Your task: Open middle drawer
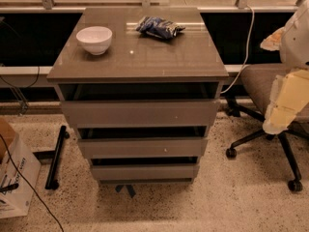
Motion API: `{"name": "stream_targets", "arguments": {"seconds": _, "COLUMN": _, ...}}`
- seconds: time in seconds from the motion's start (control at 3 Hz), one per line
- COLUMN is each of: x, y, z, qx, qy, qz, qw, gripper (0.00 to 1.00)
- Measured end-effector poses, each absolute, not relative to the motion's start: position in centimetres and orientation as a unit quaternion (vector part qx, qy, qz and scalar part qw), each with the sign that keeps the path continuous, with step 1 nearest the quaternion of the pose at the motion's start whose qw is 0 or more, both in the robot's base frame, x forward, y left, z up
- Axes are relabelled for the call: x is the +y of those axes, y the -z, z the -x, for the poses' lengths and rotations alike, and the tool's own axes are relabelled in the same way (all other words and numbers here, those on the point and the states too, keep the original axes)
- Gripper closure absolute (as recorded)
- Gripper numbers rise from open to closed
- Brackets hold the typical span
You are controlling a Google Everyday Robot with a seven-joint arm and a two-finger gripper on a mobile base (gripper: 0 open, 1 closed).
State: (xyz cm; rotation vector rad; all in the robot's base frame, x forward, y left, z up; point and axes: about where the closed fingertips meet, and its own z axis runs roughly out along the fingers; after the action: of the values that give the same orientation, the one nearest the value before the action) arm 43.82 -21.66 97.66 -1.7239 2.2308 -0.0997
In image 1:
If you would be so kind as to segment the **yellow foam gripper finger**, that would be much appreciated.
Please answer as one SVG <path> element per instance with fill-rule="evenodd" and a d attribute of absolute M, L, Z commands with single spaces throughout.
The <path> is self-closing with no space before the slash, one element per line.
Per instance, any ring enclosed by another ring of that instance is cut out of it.
<path fill-rule="evenodd" d="M 281 27 L 274 31 L 271 35 L 263 39 L 260 44 L 260 48 L 268 51 L 276 51 L 281 44 L 281 38 L 284 33 L 284 28 Z"/>
<path fill-rule="evenodd" d="M 309 72 L 293 70 L 277 75 L 272 83 L 269 105 L 263 123 L 268 134 L 285 131 L 296 115 L 309 103 Z"/>

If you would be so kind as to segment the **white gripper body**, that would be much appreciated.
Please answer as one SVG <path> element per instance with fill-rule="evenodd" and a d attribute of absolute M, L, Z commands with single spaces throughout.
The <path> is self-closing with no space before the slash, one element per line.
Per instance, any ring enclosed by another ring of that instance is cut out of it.
<path fill-rule="evenodd" d="M 284 26 L 280 59 L 291 68 L 309 68 L 309 0 L 302 3 Z"/>

